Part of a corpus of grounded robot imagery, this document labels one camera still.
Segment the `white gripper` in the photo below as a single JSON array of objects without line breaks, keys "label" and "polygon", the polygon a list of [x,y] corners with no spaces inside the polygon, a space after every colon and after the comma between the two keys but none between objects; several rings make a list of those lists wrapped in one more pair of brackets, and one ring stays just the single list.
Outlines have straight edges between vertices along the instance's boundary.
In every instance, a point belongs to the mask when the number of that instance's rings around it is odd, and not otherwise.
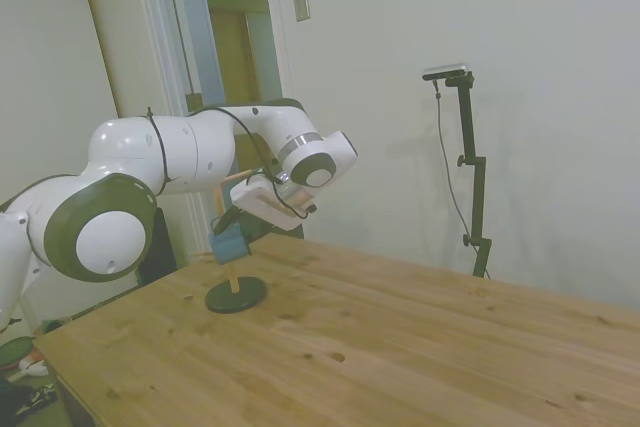
[{"label": "white gripper", "polygon": [[234,206],[212,220],[214,234],[237,224],[242,211],[285,231],[297,228],[307,216],[307,192],[286,174],[279,182],[272,182],[265,174],[251,175],[231,189],[230,197]]}]

